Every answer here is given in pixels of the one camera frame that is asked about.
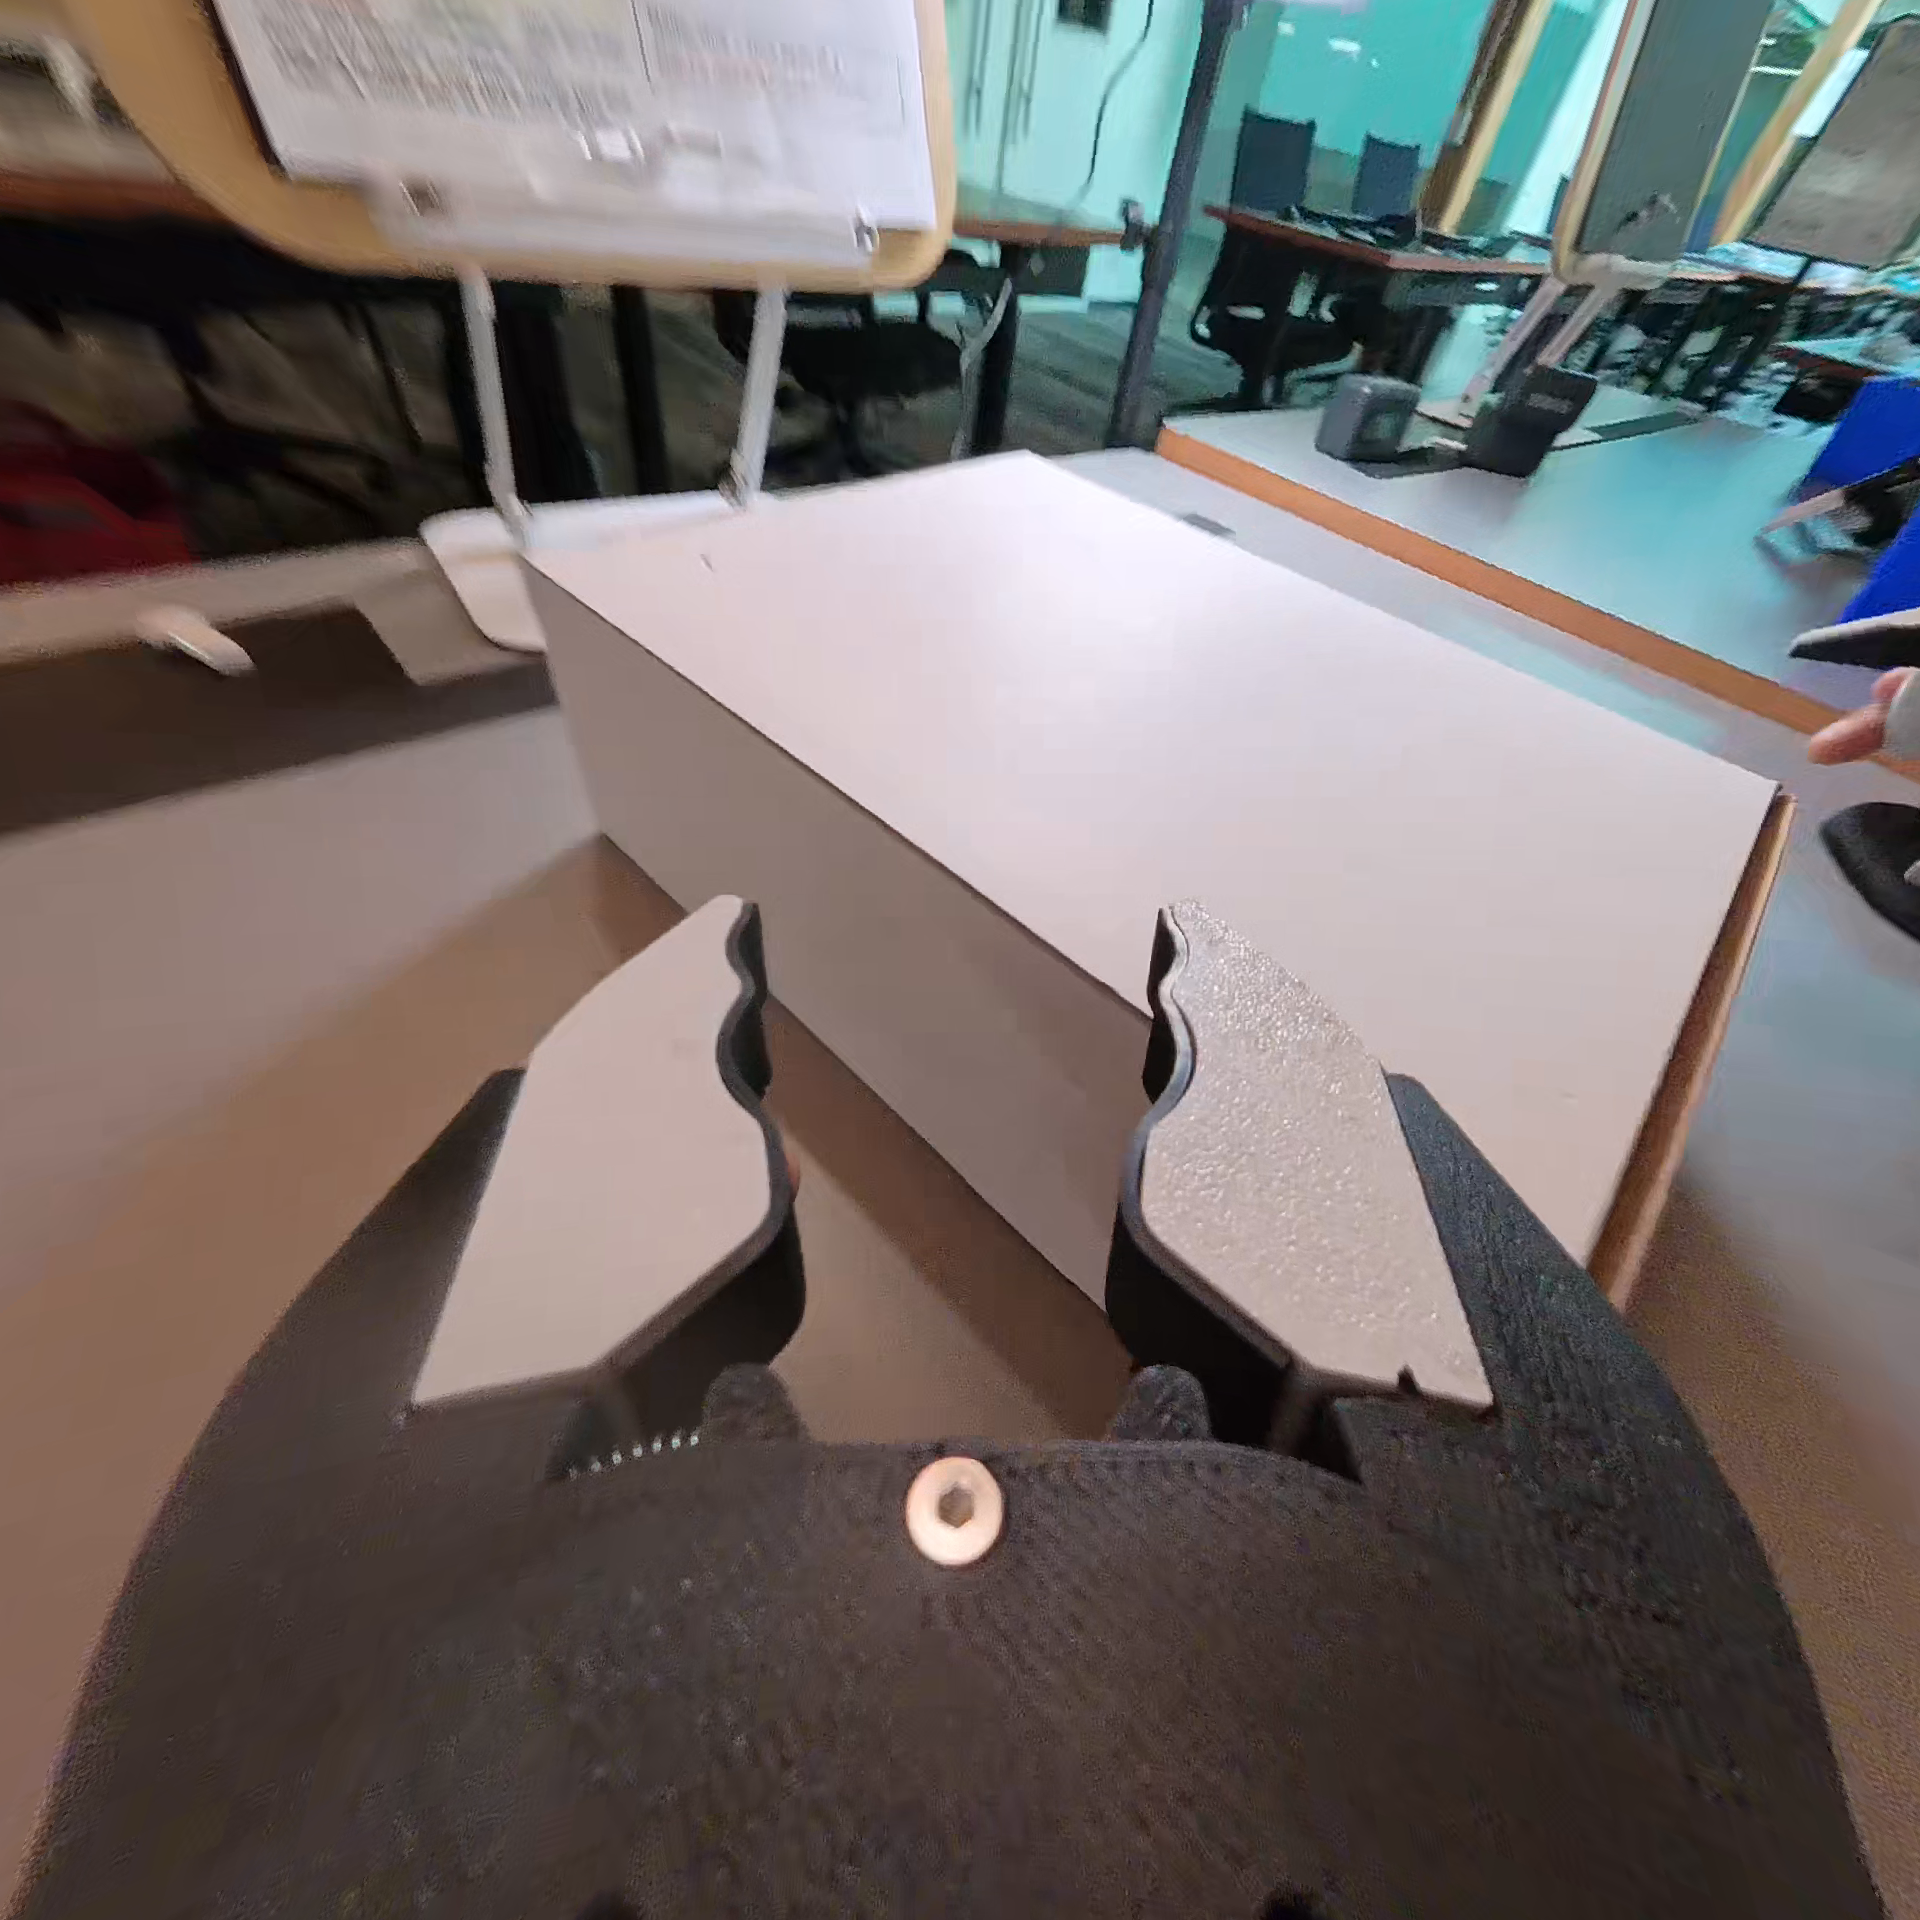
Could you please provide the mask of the beige board on white stand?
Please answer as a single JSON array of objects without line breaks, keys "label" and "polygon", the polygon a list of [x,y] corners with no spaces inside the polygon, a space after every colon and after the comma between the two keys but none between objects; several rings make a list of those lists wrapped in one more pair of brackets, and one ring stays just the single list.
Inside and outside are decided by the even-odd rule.
[{"label": "beige board on white stand", "polygon": [[[934,185],[943,225],[882,243],[872,278],[851,272],[724,270],[588,263],[560,256],[454,260],[396,246],[367,208],[340,185],[298,183],[271,159],[250,97],[212,21],[212,5],[100,1],[64,5],[83,55],[166,172],[253,240],[326,270],[439,277],[454,286],[484,451],[488,507],[422,523],[421,536],[454,598],[495,649],[543,654],[543,631],[526,589],[526,558],[592,545],[643,523],[667,523],[748,510],[760,492],[789,294],[899,292],[920,283],[952,237],[955,167],[947,30],[930,5],[917,5],[926,68],[926,104]],[[512,452],[510,404],[495,339],[495,294],[507,281],[595,283],[628,289],[722,289],[754,300],[748,392],[722,486],[671,493],[662,504],[638,495],[584,504],[535,507],[522,493]]]}]

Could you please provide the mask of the person's right hand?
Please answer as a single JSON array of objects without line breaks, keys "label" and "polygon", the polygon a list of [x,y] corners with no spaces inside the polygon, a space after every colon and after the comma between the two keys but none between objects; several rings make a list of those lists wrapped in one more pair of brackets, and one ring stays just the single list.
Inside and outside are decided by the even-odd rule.
[{"label": "person's right hand", "polygon": [[1870,758],[1918,763],[1918,670],[1886,672],[1864,705],[1813,734],[1807,758],[1821,766]]}]

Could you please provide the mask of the blue chair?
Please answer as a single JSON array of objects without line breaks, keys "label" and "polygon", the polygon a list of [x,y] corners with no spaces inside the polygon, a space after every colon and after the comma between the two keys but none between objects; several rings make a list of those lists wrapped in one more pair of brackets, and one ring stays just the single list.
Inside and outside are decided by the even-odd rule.
[{"label": "blue chair", "polygon": [[[1918,375],[1868,379],[1838,419],[1827,446],[1804,476],[1800,493],[1813,495],[1864,481],[1884,468],[1916,463],[1918,454]],[[1886,616],[1918,607],[1918,507],[1899,510],[1901,523],[1882,542],[1860,589],[1838,622]]]}]

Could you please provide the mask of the grey board with beige frame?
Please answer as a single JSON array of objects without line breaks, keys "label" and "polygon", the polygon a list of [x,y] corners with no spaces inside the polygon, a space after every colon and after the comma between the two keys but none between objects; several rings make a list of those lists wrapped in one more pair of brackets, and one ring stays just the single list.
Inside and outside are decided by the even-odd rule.
[{"label": "grey board with beige frame", "polygon": [[1918,5],[1882,5],[1795,119],[1747,240],[1884,272],[1916,231]]},{"label": "grey board with beige frame", "polygon": [[1590,107],[1574,134],[1544,273],[1646,289],[1696,246],[1700,209],[1820,47],[1832,5],[1595,6]]}]

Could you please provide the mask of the brown wooden desk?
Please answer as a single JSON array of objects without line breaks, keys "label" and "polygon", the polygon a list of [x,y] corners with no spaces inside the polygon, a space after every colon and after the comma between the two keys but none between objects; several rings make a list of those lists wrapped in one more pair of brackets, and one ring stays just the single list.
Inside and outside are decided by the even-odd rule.
[{"label": "brown wooden desk", "polygon": [[187,221],[228,224],[226,216],[180,181],[128,174],[80,174],[2,163],[2,215],[47,221]]},{"label": "brown wooden desk", "polygon": [[[1206,215],[1220,221],[1220,231],[1224,221],[1247,225],[1309,252],[1318,265],[1331,265],[1331,289],[1349,312],[1354,332],[1347,361],[1292,376],[1282,399],[1250,412],[1282,407],[1292,390],[1332,381],[1347,373],[1419,381],[1455,312],[1476,305],[1515,311],[1548,272],[1540,246],[1524,246],[1503,236],[1458,240],[1427,231],[1418,221],[1340,224],[1306,209],[1269,224],[1227,203],[1208,205]],[[1223,404],[1244,412],[1231,398],[1234,390]]]}]

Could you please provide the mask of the grey desktop device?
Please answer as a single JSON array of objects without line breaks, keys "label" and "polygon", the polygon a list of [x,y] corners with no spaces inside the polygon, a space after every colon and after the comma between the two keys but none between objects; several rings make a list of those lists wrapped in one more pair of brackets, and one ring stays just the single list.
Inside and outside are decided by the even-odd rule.
[{"label": "grey desktop device", "polygon": [[1421,398],[1412,381],[1347,373],[1318,415],[1312,446],[1344,463],[1390,463],[1402,454]]}]

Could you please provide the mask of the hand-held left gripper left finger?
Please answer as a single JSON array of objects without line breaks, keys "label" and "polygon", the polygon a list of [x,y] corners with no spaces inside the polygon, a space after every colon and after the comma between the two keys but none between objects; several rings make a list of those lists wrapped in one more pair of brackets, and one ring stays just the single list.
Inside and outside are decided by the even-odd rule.
[{"label": "hand-held left gripper left finger", "polygon": [[760,911],[716,896],[535,1046],[413,1408],[570,1395],[574,1433],[691,1433],[800,1327],[798,1189],[765,1095]]}]

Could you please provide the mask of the black desktop device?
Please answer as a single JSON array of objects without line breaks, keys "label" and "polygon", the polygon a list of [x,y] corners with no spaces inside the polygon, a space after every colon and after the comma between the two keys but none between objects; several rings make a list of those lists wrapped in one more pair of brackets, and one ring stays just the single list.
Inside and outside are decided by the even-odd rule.
[{"label": "black desktop device", "polygon": [[1595,390],[1594,375],[1533,363],[1478,407],[1460,443],[1460,461],[1478,473],[1531,477],[1548,452],[1578,430]]}]

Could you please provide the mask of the small white clip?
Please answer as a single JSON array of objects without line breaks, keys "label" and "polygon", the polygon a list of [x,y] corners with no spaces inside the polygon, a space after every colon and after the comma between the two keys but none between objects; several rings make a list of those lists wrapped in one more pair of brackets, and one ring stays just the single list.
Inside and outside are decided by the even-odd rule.
[{"label": "small white clip", "polygon": [[224,679],[255,672],[251,654],[192,607],[144,607],[133,616],[133,632],[152,652],[192,661]]}]

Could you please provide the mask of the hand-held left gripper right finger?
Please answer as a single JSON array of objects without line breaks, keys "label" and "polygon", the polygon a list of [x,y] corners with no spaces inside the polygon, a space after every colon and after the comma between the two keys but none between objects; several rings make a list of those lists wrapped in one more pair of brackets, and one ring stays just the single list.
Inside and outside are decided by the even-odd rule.
[{"label": "hand-held left gripper right finger", "polygon": [[1387,1075],[1347,1019],[1198,900],[1159,910],[1146,1113],[1109,1320],[1198,1382],[1213,1437],[1303,1452],[1338,1401],[1480,1420],[1498,1397]]}]

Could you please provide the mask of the white cardboard box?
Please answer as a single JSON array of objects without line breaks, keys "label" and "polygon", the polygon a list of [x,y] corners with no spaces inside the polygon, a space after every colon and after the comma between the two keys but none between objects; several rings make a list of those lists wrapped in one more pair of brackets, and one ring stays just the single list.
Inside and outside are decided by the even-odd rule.
[{"label": "white cardboard box", "polygon": [[603,833],[1100,1295],[1163,905],[1622,1305],[1784,849],[1726,758],[1028,454],[518,560]]}]

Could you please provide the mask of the printed paper sheets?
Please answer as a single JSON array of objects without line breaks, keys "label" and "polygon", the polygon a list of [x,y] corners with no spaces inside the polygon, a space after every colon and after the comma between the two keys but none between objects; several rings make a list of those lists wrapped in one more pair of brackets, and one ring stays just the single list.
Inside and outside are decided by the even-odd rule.
[{"label": "printed paper sheets", "polygon": [[279,169],[422,256],[872,278],[943,225],[917,5],[210,11]]}]

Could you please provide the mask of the dark metal pole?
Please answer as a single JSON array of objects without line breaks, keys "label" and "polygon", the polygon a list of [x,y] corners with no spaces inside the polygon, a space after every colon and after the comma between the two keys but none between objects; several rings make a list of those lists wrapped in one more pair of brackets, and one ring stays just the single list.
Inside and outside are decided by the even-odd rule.
[{"label": "dark metal pole", "polygon": [[1246,1],[1205,1],[1183,96],[1183,111],[1172,142],[1159,216],[1146,243],[1136,315],[1119,356],[1103,448],[1128,448],[1146,425],[1150,376],[1162,341],[1172,281],[1183,249],[1200,163],[1220,76],[1246,19]]}]

